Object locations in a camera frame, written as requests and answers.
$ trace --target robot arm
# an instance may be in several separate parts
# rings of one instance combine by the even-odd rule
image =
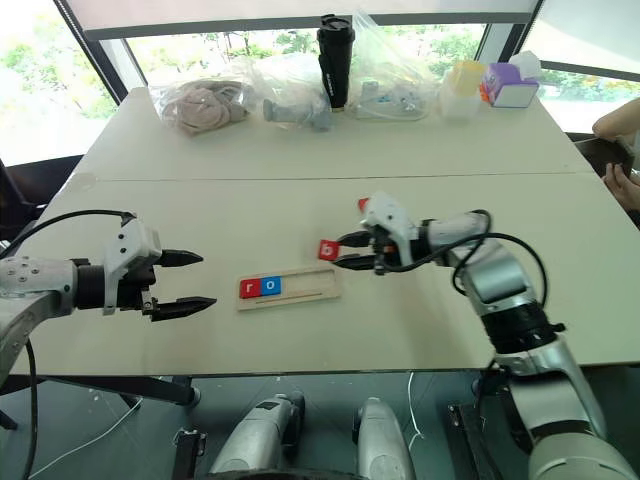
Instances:
[[[29,335],[48,318],[75,308],[141,310],[151,321],[180,318],[204,310],[216,300],[179,298],[158,303],[149,287],[154,266],[179,267],[202,261],[187,251],[163,250],[157,232],[137,218],[127,219],[105,249],[103,265],[87,259],[48,260],[26,256],[0,260],[0,385]]]
[[[429,261],[457,267],[464,294],[495,347],[497,364],[508,375],[513,406],[528,432],[533,447],[530,478],[637,479],[605,441],[600,406],[559,334],[564,325],[548,321],[518,260],[495,238],[485,237],[487,214],[469,212],[416,226],[382,192],[367,201],[363,214],[365,230],[338,242],[371,246],[373,255],[345,255],[334,264],[372,269],[378,275]]]

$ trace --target tissue box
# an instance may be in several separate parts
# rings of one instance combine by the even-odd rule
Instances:
[[[536,80],[520,77],[520,70],[510,63],[492,63],[482,79],[483,90],[494,107],[525,108],[538,91]]]

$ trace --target black tumbler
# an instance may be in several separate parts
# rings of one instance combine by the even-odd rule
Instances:
[[[349,20],[333,14],[324,15],[320,19],[322,26],[318,29],[318,61],[322,69],[322,83],[329,95],[331,108],[341,109],[347,103],[351,47],[356,33]]]

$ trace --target person's hand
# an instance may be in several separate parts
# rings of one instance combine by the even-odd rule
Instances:
[[[640,179],[632,176],[634,181],[629,180],[622,167],[616,164],[607,164],[607,172],[602,180],[618,203],[625,210],[640,210]]]

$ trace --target clear plastic bag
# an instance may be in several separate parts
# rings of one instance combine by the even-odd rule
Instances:
[[[256,111],[280,126],[331,127],[329,97],[322,86],[318,58],[310,53],[277,55],[249,65],[251,84],[260,99]]]
[[[429,114],[438,90],[426,62],[406,55],[366,13],[353,15],[347,111],[356,118],[418,120]]]
[[[149,87],[149,93],[160,120],[189,135],[243,120],[255,101],[247,83],[223,78]]]

